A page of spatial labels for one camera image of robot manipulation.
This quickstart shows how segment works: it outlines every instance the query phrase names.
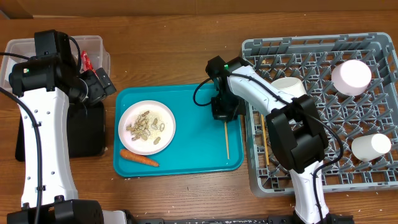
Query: clear plastic container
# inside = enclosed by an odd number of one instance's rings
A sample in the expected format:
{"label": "clear plastic container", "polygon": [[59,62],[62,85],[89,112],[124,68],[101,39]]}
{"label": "clear plastic container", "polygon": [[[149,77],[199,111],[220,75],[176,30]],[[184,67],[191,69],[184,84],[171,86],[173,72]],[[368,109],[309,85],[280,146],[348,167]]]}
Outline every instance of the clear plastic container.
{"label": "clear plastic container", "polygon": [[[80,51],[86,51],[90,58],[94,69],[104,68],[105,72],[111,77],[111,57],[105,51],[102,38],[98,35],[83,35],[73,36],[77,41]],[[72,54],[77,56],[77,48],[75,44],[70,41]],[[35,56],[35,42],[33,38],[29,39],[15,39],[10,40],[7,44],[7,53],[14,53],[26,57]],[[12,71],[12,67],[19,62],[24,62],[24,59],[3,56],[1,70],[0,70],[0,87],[11,92],[11,86],[8,82],[8,76]]]}

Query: gray dish rack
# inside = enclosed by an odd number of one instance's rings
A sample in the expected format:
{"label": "gray dish rack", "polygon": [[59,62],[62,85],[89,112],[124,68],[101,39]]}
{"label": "gray dish rack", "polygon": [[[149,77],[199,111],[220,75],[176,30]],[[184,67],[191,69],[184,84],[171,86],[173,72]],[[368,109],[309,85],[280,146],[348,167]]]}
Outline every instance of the gray dish rack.
{"label": "gray dish rack", "polygon": [[[397,55],[387,34],[249,39],[242,44],[242,55],[269,82],[281,77],[300,78],[315,101],[321,120],[343,140],[342,160],[322,170],[325,192],[398,189],[398,103],[394,86],[398,79]],[[362,60],[372,71],[368,89],[356,97],[338,93],[331,81],[331,71],[351,59]],[[292,194],[289,172],[273,156],[269,139],[264,141],[262,137],[266,130],[262,130],[259,112],[249,104],[246,109],[246,150],[253,194],[258,197]],[[390,138],[391,151],[370,162],[357,160],[351,153],[352,140],[374,133]],[[328,140],[326,161],[339,154],[338,145],[329,134]]]}

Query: red object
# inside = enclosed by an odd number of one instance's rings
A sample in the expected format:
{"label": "red object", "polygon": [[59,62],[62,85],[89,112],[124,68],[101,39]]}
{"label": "red object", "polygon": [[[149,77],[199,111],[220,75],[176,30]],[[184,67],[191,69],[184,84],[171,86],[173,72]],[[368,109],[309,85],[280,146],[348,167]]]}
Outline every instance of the red object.
{"label": "red object", "polygon": [[87,52],[85,50],[81,53],[81,62],[83,64],[84,71],[92,70],[93,72],[95,72],[93,65],[91,64],[91,61],[88,58]]}

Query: teal tray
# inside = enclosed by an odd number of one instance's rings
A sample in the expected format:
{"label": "teal tray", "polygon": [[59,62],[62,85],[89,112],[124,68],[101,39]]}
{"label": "teal tray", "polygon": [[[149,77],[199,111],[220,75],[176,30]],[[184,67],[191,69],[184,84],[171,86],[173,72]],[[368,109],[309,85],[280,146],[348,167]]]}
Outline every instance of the teal tray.
{"label": "teal tray", "polygon": [[[237,169],[243,162],[243,140],[239,119],[228,123],[229,159],[226,153],[224,123],[213,119],[211,106],[193,103],[198,85],[150,86],[128,88],[116,99],[113,167],[123,177],[196,174]],[[216,95],[213,84],[203,85],[197,93],[198,102],[208,102]],[[170,108],[176,130],[172,142],[163,151],[148,156],[159,167],[151,167],[123,159],[124,148],[118,125],[122,114],[134,103],[155,100]]]}

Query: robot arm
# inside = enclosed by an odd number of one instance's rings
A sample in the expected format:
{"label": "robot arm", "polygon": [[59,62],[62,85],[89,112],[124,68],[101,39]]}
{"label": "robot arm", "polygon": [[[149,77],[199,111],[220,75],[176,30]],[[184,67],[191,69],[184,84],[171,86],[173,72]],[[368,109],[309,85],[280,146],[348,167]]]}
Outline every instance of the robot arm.
{"label": "robot arm", "polygon": [[42,150],[42,201],[37,205],[37,146],[32,121],[21,109],[24,124],[25,186],[22,211],[7,215],[8,223],[33,223],[40,209],[39,223],[126,223],[128,212],[102,211],[96,201],[77,200],[72,179],[67,141],[70,103],[95,105],[116,89],[108,75],[78,72],[66,34],[49,30],[35,33],[36,56],[17,63],[9,76],[12,92],[28,107],[39,124]]}
{"label": "robot arm", "polygon": [[[296,198],[295,216],[306,224],[318,223],[320,214],[315,200],[312,175],[315,169],[322,165],[325,156],[323,150],[328,143],[323,127],[297,114],[292,106],[294,104],[319,118],[312,99],[308,95],[297,99],[274,88],[241,58],[225,63],[220,57],[216,57],[209,61],[206,72],[210,77],[216,77],[213,81],[219,90],[218,96],[211,99],[215,119],[231,120],[238,115],[239,110],[234,109],[234,106],[239,108],[242,101],[235,100],[236,97],[247,101],[266,116],[272,151],[278,161],[289,170],[292,178]],[[277,101],[256,82],[233,74],[256,79],[290,104],[285,105]],[[289,125],[291,119],[303,121],[303,126],[292,131]],[[320,173],[321,171],[317,173],[317,195],[322,216],[326,218],[329,209],[323,197]]]}

